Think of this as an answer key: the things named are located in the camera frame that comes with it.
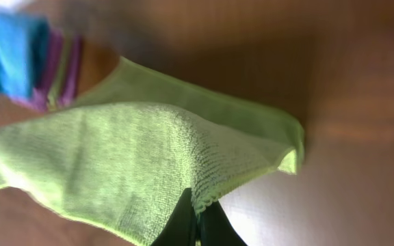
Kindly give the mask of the green microfiber cloth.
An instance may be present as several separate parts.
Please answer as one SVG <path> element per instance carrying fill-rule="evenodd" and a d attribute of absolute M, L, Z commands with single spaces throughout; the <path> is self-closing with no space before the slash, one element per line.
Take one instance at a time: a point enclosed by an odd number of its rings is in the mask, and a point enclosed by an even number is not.
<path fill-rule="evenodd" d="M 303 158 L 292 115 L 121 59 L 71 107 L 0 128 L 0 189 L 150 245 L 185 189 L 200 214 Z"/>

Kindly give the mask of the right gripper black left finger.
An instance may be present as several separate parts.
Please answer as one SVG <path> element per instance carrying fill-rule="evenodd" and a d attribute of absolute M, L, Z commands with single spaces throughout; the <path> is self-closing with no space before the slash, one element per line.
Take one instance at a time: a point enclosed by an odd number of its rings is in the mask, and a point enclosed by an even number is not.
<path fill-rule="evenodd" d="M 161 234 L 151 246 L 195 246 L 197 223 L 190 188 L 183 190 Z"/>

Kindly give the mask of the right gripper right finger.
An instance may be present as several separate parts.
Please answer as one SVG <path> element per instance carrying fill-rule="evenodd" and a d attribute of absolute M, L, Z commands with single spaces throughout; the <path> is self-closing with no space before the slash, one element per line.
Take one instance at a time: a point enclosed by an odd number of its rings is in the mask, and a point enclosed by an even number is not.
<path fill-rule="evenodd" d="M 199 215 L 202 246 L 246 246 L 233 229 L 219 202 L 214 202 Z"/>

